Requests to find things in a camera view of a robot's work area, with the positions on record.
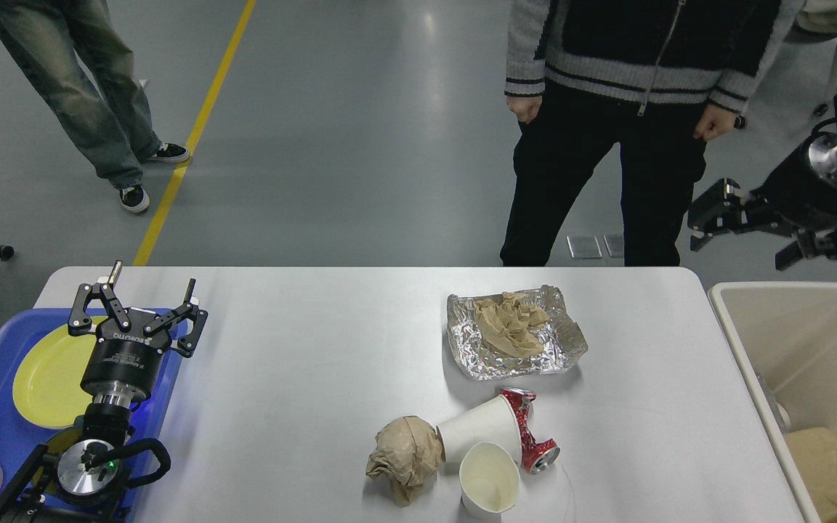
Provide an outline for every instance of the sneaker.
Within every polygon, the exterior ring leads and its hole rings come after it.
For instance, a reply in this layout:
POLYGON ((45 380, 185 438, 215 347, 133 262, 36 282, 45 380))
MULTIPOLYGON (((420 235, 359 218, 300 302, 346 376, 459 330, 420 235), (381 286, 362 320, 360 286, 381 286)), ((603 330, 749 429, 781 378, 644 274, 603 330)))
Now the sneaker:
POLYGON ((190 157, 189 151, 185 147, 176 145, 176 143, 164 143, 153 153, 148 160, 154 162, 179 163, 185 162, 190 157))
POLYGON ((125 211, 140 214, 147 210, 150 206, 150 196, 147 191, 140 185, 132 185, 126 189, 118 190, 118 197, 122 201, 122 206, 125 211))

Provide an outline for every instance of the crumpled paper ball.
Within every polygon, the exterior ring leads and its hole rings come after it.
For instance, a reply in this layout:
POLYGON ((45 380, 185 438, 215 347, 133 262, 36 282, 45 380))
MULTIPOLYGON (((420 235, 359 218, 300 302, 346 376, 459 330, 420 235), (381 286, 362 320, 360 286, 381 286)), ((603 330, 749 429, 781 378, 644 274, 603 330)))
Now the crumpled paper ball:
POLYGON ((416 416, 390 421, 376 433, 376 450, 370 454, 366 474, 389 477, 389 486, 398 503, 408 506, 422 491, 425 481, 445 460, 438 431, 416 416))

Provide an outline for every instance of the white table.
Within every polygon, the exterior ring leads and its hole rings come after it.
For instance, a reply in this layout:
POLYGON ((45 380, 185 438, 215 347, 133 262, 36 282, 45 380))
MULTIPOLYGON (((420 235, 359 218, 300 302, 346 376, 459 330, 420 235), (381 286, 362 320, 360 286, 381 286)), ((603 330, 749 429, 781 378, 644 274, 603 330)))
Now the white table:
MULTIPOLYGON (((68 267, 36 307, 69 307, 109 267, 68 267)), ((469 520, 451 467, 401 508, 365 476, 374 436, 441 423, 500 384, 538 393, 558 461, 522 474, 505 522, 801 522, 700 281, 678 268, 126 267, 126 306, 209 311, 160 440, 173 469, 136 521, 469 520), (448 350, 448 294, 557 285, 590 351, 565 374, 472 381, 448 350)))

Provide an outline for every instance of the robotic arm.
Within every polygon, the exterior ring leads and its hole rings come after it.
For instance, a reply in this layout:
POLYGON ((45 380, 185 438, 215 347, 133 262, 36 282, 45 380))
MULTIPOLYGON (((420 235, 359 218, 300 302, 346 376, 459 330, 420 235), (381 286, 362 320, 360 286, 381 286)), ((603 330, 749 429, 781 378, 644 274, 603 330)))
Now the robotic arm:
POLYGON ((691 251, 726 232, 761 231, 793 238, 775 256, 777 270, 800 259, 837 259, 837 133, 823 132, 836 117, 820 122, 764 182, 744 192, 733 179, 720 179, 695 199, 687 212, 693 229, 691 251))
POLYGON ((123 306, 114 293, 121 268, 117 261, 106 281, 80 284, 67 320, 71 336, 95 336, 80 383, 92 403, 72 427, 38 445, 0 492, 0 523, 30 523, 38 516, 121 523, 129 510, 121 506, 126 491, 154 483, 170 470, 170 456, 159 440, 129 441, 135 433, 131 415, 150 399, 168 351, 192 357, 209 314, 193 297, 195 279, 182 304, 164 315, 123 306), (99 325, 86 313, 93 300, 102 302, 108 315, 99 325), (170 331, 183 321, 192 328, 174 345, 170 331), (131 477, 127 460, 143 453, 152 453, 158 466, 131 477), (50 495, 70 508, 51 506, 50 495))

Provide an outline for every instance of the black pants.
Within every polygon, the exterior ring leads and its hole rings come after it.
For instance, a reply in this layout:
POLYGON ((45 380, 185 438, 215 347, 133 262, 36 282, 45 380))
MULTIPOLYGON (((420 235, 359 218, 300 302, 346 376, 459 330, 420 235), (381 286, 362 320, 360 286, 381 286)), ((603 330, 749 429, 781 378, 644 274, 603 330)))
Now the black pants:
POLYGON ((520 124, 503 265, 547 264, 574 200, 616 142, 625 265, 680 264, 674 243, 706 169, 706 142, 693 138, 704 107, 651 106, 638 116, 637 104, 548 83, 538 117, 520 124))

